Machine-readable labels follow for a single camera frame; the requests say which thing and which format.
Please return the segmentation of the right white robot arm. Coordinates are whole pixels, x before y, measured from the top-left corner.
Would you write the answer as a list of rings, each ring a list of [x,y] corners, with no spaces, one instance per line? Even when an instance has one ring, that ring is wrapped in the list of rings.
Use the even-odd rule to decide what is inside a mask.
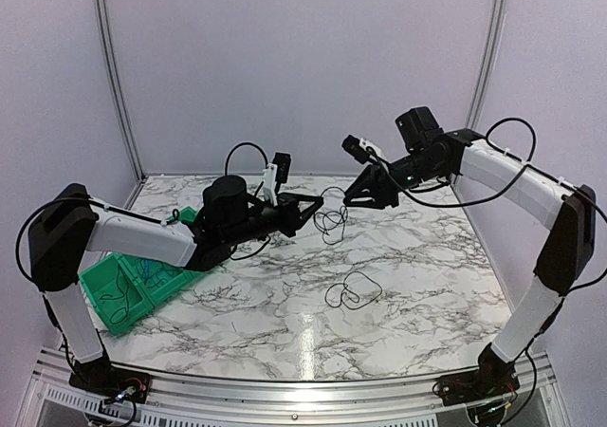
[[[397,161],[387,161],[368,139],[349,135],[342,142],[343,150],[365,167],[346,190],[346,206],[396,207],[400,194],[412,196],[428,180],[461,176],[489,188],[491,200],[511,201],[548,231],[530,287],[504,329],[479,355],[478,369],[439,382],[450,393],[462,390],[488,397],[552,325],[566,297],[579,289],[576,282],[593,256],[602,215],[596,194],[586,185],[575,187],[543,172],[530,158],[492,143],[488,135],[469,128],[444,131],[426,106],[410,109],[395,124],[408,153]]]

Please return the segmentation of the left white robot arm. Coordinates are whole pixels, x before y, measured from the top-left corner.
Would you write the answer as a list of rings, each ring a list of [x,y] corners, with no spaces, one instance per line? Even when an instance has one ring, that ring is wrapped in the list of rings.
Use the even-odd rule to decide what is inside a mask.
[[[192,220],[174,215],[158,220],[108,204],[79,183],[68,185],[36,209],[17,233],[28,242],[29,262],[16,263],[22,275],[46,298],[51,316],[66,338],[82,376],[101,394],[113,393],[120,373],[110,365],[78,285],[78,270],[88,251],[149,259],[204,272],[230,259],[238,245],[279,232],[293,237],[322,207],[317,195],[283,193],[286,154],[276,155],[262,173],[257,197],[246,181],[223,175],[202,193],[202,208]]]

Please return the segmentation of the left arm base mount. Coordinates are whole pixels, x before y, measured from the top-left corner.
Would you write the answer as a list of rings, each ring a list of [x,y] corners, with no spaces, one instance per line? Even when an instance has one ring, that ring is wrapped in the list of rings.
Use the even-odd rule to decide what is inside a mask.
[[[152,377],[148,373],[120,367],[113,367],[109,373],[97,376],[90,374],[82,378],[71,373],[69,377],[70,386],[105,396],[107,399],[114,399],[119,393],[133,387],[135,392],[128,399],[135,403],[144,403],[147,400],[151,382]]]

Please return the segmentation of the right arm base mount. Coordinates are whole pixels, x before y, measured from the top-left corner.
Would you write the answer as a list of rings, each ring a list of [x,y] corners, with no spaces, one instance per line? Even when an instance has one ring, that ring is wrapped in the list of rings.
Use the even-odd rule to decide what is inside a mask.
[[[482,382],[479,372],[472,370],[439,377],[432,387],[444,406],[470,403],[501,395],[513,394],[520,388],[516,373],[510,373],[499,381]]]

